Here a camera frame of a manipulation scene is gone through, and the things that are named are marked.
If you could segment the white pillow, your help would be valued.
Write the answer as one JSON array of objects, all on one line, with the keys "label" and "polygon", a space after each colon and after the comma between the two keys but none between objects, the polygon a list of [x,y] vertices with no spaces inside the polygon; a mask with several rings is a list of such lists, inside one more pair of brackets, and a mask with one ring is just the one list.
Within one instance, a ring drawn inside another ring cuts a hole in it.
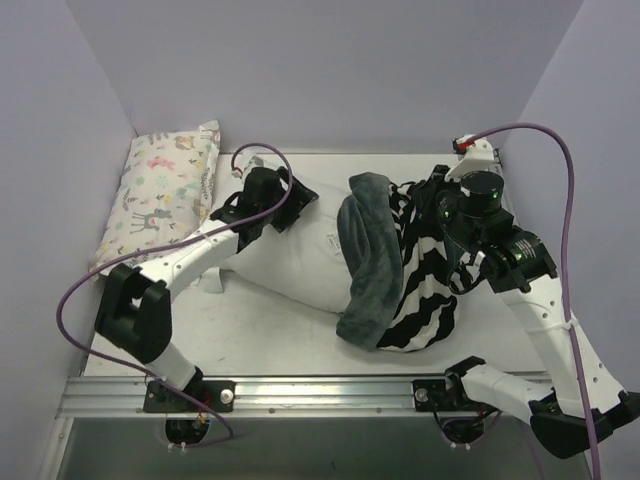
[{"label": "white pillow", "polygon": [[204,292],[224,291],[222,272],[316,309],[341,313],[350,301],[351,276],[337,230],[337,213],[349,193],[302,178],[319,195],[292,227],[282,233],[267,226],[260,238],[220,265],[207,270],[196,285]]}]

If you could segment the dark green plush pillowcase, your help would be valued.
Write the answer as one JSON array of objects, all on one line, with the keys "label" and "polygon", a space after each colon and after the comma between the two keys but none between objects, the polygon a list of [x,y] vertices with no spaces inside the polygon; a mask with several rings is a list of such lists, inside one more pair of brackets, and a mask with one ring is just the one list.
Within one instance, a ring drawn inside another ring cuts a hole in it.
[{"label": "dark green plush pillowcase", "polygon": [[350,300],[336,334],[363,350],[420,351],[456,326],[444,237],[431,215],[420,214],[416,198],[427,185],[397,185],[371,172],[349,180],[337,230]]}]

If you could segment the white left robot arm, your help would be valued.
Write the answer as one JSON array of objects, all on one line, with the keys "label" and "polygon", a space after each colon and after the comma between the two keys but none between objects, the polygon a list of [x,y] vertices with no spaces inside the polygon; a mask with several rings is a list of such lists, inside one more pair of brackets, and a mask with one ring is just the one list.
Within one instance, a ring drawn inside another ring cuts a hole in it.
[{"label": "white left robot arm", "polygon": [[172,343],[172,302],[196,278],[256,241],[264,229],[282,233],[319,195],[286,168],[253,168],[243,189],[215,209],[187,246],[131,268],[115,266],[106,281],[96,332],[167,382],[180,411],[202,399],[202,372]]}]

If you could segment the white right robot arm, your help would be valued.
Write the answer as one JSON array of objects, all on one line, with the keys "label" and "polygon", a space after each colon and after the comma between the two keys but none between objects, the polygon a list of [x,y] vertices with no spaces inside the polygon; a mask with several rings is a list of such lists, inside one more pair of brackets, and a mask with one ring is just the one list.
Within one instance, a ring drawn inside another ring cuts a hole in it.
[{"label": "white right robot arm", "polygon": [[421,220],[435,221],[447,253],[468,253],[521,323],[549,374],[543,385],[497,370],[470,356],[445,372],[446,402],[485,404],[529,425],[560,459],[590,446],[587,424],[602,441],[639,417],[639,395],[606,369],[584,331],[566,320],[557,267],[542,240],[516,225],[502,206],[503,178],[473,171],[454,181],[438,165],[411,194]]}]

